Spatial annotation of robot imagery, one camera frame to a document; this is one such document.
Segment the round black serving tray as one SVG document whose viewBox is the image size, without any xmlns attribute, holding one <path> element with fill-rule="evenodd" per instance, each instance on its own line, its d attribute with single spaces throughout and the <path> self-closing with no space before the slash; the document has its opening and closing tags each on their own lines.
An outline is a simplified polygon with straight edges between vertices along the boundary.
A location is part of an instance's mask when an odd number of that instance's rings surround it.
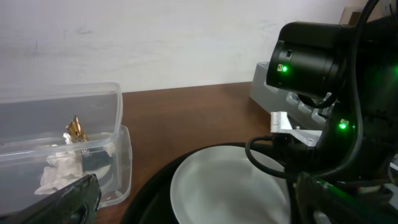
<svg viewBox="0 0 398 224">
<path fill-rule="evenodd" d="M 244 143 L 232 142 L 214 146 L 239 146 L 244 148 Z M 204 148 L 178 157 L 151 177 L 128 206 L 121 220 L 122 223 L 179 223 L 170 202 L 172 177 L 184 159 Z"/>
</svg>

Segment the grey dishwasher rack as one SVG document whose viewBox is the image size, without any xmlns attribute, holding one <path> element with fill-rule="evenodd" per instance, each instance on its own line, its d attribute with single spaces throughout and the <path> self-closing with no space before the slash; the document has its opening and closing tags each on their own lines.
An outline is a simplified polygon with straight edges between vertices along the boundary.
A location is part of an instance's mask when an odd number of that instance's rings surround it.
<svg viewBox="0 0 398 224">
<path fill-rule="evenodd" d="M 268 113 L 285 111 L 302 128 L 322 130 L 334 105 L 329 108 L 314 109 L 303 104 L 296 93 L 277 89 L 266 84 L 269 63 L 256 65 L 249 96 Z"/>
</svg>

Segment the grey plate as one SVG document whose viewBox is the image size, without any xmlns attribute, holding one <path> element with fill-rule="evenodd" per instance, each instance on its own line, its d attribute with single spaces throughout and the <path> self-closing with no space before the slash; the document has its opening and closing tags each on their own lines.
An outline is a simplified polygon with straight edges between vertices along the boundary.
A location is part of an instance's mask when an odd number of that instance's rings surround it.
<svg viewBox="0 0 398 224">
<path fill-rule="evenodd" d="M 208 147 L 184 159 L 170 202 L 179 223 L 291 222 L 286 181 L 260 171 L 239 146 Z"/>
</svg>

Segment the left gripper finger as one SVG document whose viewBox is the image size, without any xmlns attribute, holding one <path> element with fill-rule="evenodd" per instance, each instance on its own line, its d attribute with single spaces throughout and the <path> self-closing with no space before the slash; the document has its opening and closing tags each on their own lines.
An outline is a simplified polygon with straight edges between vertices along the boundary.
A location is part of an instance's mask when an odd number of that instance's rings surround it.
<svg viewBox="0 0 398 224">
<path fill-rule="evenodd" d="M 1 217 L 1 223 L 94 223 L 100 200 L 98 178 L 88 174 L 19 212 Z"/>
</svg>

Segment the gold snack wrapper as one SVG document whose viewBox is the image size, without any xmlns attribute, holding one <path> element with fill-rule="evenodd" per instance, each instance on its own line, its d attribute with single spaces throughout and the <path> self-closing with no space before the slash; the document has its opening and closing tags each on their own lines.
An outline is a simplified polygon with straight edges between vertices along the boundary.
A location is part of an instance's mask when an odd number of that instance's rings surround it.
<svg viewBox="0 0 398 224">
<path fill-rule="evenodd" d="M 70 123 L 66 126 L 66 129 L 73 143 L 89 141 L 88 136 L 80 125 L 77 115 L 75 115 Z"/>
</svg>

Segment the clear plastic bin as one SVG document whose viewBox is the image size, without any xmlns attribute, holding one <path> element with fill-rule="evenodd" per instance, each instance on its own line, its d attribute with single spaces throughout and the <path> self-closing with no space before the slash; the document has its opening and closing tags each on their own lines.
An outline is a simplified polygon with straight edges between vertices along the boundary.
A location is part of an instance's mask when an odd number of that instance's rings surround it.
<svg viewBox="0 0 398 224">
<path fill-rule="evenodd" d="M 77 115 L 89 141 L 73 143 L 66 126 Z M 1 89 L 1 214 L 21 211 L 49 195 L 36 195 L 47 156 L 114 143 L 111 169 L 98 179 L 99 206 L 124 201 L 131 191 L 132 148 L 121 123 L 117 83 Z"/>
</svg>

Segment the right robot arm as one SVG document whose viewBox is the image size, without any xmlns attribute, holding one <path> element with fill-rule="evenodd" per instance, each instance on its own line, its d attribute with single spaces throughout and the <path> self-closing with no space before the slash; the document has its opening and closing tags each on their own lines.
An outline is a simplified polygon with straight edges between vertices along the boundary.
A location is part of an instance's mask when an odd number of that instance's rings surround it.
<svg viewBox="0 0 398 224">
<path fill-rule="evenodd" d="M 293 188 L 300 223 L 315 223 L 316 212 L 332 223 L 397 222 L 387 188 L 397 183 L 397 4 L 370 20 L 376 4 L 368 1 L 352 26 L 287 24 L 272 53 L 268 85 L 330 109 L 314 146 L 270 137 L 285 171 L 260 166 Z"/>
</svg>

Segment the white tissue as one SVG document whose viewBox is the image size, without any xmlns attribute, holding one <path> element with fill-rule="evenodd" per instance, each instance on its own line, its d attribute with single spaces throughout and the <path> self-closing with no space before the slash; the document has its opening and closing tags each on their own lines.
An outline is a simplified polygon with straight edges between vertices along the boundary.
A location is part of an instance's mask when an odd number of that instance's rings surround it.
<svg viewBox="0 0 398 224">
<path fill-rule="evenodd" d="M 44 167 L 40 187 L 36 195 L 49 195 L 74 181 L 95 174 L 102 179 L 111 169 L 116 151 L 114 143 L 76 151 L 56 152 L 47 156 L 48 166 Z"/>
</svg>

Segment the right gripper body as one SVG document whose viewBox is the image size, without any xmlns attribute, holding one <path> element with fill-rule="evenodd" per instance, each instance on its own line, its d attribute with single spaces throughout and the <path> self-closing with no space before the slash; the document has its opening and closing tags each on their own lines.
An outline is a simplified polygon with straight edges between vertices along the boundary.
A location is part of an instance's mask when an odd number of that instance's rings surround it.
<svg viewBox="0 0 398 224">
<path fill-rule="evenodd" d="M 298 176 L 295 188 L 302 223 L 316 223 L 315 212 L 322 212 L 331 223 L 397 224 L 397 209 L 389 203 L 392 196 L 392 191 L 385 187 L 350 195 L 306 173 Z"/>
</svg>

